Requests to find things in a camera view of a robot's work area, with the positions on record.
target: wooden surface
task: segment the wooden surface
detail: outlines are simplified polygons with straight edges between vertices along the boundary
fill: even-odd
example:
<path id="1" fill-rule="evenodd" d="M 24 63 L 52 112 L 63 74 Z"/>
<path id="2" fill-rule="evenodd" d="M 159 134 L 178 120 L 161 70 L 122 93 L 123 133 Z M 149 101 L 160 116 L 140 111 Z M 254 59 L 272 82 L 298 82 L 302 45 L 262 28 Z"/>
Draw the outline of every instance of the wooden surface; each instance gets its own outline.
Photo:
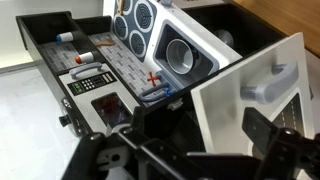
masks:
<path id="1" fill-rule="evenodd" d="M 303 32 L 306 48 L 320 57 L 320 0 L 234 0 L 286 35 Z"/>
<path id="2" fill-rule="evenodd" d="M 172 2 L 181 9 L 199 8 L 203 6 L 212 6 L 225 4 L 223 0 L 172 0 Z"/>

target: display screen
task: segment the display screen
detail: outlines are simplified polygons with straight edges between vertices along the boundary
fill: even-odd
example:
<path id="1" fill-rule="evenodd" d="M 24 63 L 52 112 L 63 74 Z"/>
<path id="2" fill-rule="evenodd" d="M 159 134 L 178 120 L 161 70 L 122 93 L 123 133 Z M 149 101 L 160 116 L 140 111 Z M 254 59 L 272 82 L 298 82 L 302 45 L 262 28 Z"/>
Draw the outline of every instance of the display screen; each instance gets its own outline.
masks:
<path id="1" fill-rule="evenodd" d="M 102 121 L 112 128 L 126 122 L 131 115 L 116 93 L 93 100 L 92 105 Z"/>
<path id="2" fill-rule="evenodd" d="M 82 93 L 84 91 L 80 83 L 73 83 L 72 86 L 74 87 L 77 93 Z"/>

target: red cross symbol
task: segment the red cross symbol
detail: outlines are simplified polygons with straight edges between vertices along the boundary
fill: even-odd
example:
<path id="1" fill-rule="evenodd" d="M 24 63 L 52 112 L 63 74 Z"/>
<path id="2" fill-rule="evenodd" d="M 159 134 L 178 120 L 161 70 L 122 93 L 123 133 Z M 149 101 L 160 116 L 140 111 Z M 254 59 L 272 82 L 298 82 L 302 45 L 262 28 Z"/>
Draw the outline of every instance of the red cross symbol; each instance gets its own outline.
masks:
<path id="1" fill-rule="evenodd" d="M 157 76 L 152 76 L 152 72 L 149 72 L 150 78 L 148 78 L 148 81 L 152 81 L 152 86 L 155 87 L 156 83 L 154 82 L 155 80 L 158 80 Z"/>

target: button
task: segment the button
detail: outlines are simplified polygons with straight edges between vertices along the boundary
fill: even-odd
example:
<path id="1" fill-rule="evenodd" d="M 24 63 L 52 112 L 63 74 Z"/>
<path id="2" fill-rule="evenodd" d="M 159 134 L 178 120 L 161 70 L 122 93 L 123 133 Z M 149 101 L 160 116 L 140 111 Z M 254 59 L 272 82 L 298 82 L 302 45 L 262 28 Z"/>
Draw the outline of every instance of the button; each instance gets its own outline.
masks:
<path id="1" fill-rule="evenodd" d="M 107 83 L 110 82 L 106 75 L 102 75 L 102 77 L 107 81 Z"/>
<path id="2" fill-rule="evenodd" d="M 172 0 L 160 0 L 161 4 L 165 7 L 171 7 Z"/>
<path id="3" fill-rule="evenodd" d="M 109 79 L 110 81 L 113 81 L 113 79 L 111 78 L 111 76 L 110 76 L 109 74 L 106 74 L 106 76 L 108 77 L 108 79 Z"/>

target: white wall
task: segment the white wall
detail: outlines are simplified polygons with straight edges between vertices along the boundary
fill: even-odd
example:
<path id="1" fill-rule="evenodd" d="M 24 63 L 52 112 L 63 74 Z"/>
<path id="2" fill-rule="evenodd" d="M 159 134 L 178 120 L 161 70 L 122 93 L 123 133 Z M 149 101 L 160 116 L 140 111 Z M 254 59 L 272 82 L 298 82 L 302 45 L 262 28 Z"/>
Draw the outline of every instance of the white wall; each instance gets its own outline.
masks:
<path id="1" fill-rule="evenodd" d="M 0 68 L 31 61 L 15 16 L 56 11 L 71 11 L 73 18 L 101 16 L 103 0 L 0 0 Z"/>

